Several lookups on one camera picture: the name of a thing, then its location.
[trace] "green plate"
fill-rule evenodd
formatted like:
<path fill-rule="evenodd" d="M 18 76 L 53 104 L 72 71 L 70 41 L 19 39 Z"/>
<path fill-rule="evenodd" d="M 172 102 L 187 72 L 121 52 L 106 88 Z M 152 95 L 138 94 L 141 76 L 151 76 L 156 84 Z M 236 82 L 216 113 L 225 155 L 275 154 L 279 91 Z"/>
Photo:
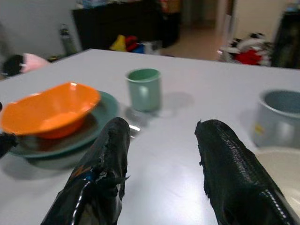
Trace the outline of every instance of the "green plate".
<path fill-rule="evenodd" d="M 104 125 L 118 114 L 117 100 L 100 91 L 101 101 L 86 117 L 83 126 L 70 136 L 43 139 L 33 135 L 18 137 L 17 147 L 10 153 L 23 158 L 48 158 L 63 155 L 95 140 Z"/>

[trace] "yellow label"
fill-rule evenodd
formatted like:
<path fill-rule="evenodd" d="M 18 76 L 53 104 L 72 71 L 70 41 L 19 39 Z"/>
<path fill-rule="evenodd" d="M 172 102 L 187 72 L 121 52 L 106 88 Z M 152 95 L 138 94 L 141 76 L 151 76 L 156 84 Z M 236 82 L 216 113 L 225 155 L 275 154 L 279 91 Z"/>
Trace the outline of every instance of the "yellow label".
<path fill-rule="evenodd" d="M 262 135 L 264 133 L 264 128 L 260 124 L 255 125 L 255 132 L 259 135 Z"/>

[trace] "gray pot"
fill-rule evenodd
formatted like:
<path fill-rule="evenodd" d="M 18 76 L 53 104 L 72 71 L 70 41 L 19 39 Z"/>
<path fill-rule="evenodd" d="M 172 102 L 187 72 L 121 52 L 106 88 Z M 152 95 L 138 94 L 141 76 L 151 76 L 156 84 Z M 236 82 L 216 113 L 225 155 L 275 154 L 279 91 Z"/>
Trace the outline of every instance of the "gray pot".
<path fill-rule="evenodd" d="M 253 141 L 300 149 L 300 92 L 271 90 L 260 96 Z"/>

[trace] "green cup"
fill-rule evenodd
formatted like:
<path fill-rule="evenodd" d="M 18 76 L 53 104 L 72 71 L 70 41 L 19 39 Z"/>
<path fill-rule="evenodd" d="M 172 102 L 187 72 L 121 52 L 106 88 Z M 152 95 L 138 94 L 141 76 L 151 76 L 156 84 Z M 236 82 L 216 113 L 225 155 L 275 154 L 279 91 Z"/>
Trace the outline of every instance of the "green cup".
<path fill-rule="evenodd" d="M 156 69 L 138 69 L 127 74 L 132 107 L 149 112 L 160 108 L 160 72 Z"/>

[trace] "shiny black material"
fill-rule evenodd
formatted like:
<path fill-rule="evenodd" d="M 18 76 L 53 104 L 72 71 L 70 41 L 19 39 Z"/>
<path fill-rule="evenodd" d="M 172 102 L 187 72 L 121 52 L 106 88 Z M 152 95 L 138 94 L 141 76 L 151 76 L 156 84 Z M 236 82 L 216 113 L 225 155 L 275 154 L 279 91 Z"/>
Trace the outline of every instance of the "shiny black material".
<path fill-rule="evenodd" d="M 116 225 L 121 213 L 130 143 L 122 118 L 106 124 L 74 168 L 42 225 Z"/>
<path fill-rule="evenodd" d="M 204 191 L 219 225 L 300 224 L 276 183 L 229 126 L 199 122 L 195 135 Z"/>

